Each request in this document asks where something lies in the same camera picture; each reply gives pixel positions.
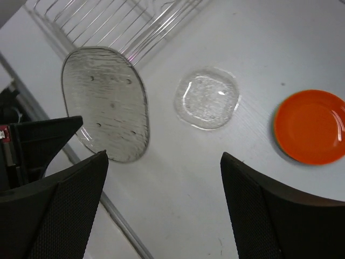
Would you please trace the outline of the orange plate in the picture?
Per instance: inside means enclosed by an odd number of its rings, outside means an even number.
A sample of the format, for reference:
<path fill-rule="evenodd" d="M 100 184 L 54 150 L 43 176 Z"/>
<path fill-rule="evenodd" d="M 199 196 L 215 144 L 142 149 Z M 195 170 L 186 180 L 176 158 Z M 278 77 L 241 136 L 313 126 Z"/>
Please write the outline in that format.
<path fill-rule="evenodd" d="M 277 108 L 273 132 L 278 146 L 307 165 L 326 165 L 344 157 L 344 101 L 322 90 L 304 90 Z"/>

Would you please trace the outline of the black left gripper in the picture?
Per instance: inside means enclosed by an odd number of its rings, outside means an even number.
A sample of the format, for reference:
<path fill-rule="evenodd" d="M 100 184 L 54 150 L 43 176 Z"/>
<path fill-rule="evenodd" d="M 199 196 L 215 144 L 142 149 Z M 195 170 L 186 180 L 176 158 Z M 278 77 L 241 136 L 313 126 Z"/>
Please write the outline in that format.
<path fill-rule="evenodd" d="M 40 180 L 83 125 L 81 116 L 30 121 L 19 91 L 1 91 L 1 191 Z"/>

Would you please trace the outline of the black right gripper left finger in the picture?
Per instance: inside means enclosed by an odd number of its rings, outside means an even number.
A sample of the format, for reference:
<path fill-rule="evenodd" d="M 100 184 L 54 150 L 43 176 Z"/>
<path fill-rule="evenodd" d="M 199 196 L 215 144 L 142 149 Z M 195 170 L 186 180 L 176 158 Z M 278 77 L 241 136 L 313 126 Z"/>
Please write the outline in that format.
<path fill-rule="evenodd" d="M 83 258 L 108 164 L 102 151 L 1 192 L 1 258 Z"/>

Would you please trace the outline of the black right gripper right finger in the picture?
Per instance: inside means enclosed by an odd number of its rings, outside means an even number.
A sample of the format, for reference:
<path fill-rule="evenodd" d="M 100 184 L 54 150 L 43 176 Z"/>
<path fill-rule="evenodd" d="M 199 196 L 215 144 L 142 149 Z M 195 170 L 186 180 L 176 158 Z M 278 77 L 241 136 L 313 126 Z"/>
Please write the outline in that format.
<path fill-rule="evenodd" d="M 239 258 L 344 258 L 344 202 L 308 194 L 225 152 L 222 182 Z"/>

